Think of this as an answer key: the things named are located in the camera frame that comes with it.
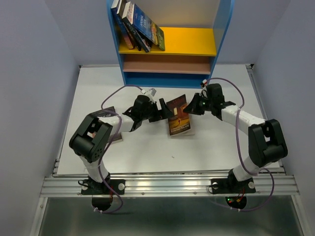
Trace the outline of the Kate DiCamillo dark book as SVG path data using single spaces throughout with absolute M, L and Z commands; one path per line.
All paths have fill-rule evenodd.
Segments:
M 169 137 L 175 138 L 180 136 L 194 135 L 191 120 L 188 113 L 184 112 L 187 106 L 186 95 L 183 94 L 166 103 L 173 117 L 168 119 Z

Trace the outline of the Animal Farm book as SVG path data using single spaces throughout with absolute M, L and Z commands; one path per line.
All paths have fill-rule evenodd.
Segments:
M 163 30 L 144 13 L 135 3 L 133 4 L 133 25 L 135 28 L 157 45 L 160 50 L 165 51 L 165 39 Z

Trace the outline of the Little Women book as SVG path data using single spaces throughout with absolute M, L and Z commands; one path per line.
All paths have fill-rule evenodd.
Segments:
M 141 46 L 145 53 L 151 50 L 151 42 L 142 36 L 133 25 L 135 4 L 131 1 L 123 0 L 120 8 L 120 16 L 126 27 L 131 32 L 134 40 Z

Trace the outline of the Jane Eyre blue book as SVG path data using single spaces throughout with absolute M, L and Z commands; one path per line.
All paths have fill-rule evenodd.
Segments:
M 132 50 L 135 48 L 135 43 L 134 43 L 133 39 L 131 38 L 130 33 L 128 32 L 126 26 L 122 22 L 120 16 L 118 15 L 119 6 L 120 6 L 120 1 L 114 0 L 112 3 L 112 6 L 111 6 L 111 13 L 112 13 L 114 20 L 116 21 L 116 24 L 118 25 L 118 28 L 120 30 L 120 35 L 124 39 L 124 41 L 127 45 L 127 48 L 129 50 Z

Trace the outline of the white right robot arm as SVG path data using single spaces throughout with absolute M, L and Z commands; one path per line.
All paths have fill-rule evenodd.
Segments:
M 239 193 L 242 190 L 253 193 L 255 190 L 249 187 L 251 178 L 288 155 L 281 125 L 276 119 L 255 117 L 234 102 L 226 101 L 220 84 L 203 81 L 201 86 L 202 91 L 194 94 L 184 111 L 199 116 L 210 112 L 248 137 L 248 157 L 240 159 L 240 165 L 231 169 L 227 178 L 212 183 L 213 193 Z

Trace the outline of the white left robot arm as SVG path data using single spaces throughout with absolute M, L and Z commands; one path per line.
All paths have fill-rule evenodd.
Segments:
M 101 158 L 118 134 L 135 131 L 145 120 L 156 122 L 173 116 L 164 99 L 159 102 L 161 109 L 149 96 L 139 95 L 133 106 L 120 115 L 109 109 L 86 115 L 69 141 L 69 147 L 88 170 L 88 179 L 79 181 L 83 190 L 99 194 L 109 190 L 110 173 Z

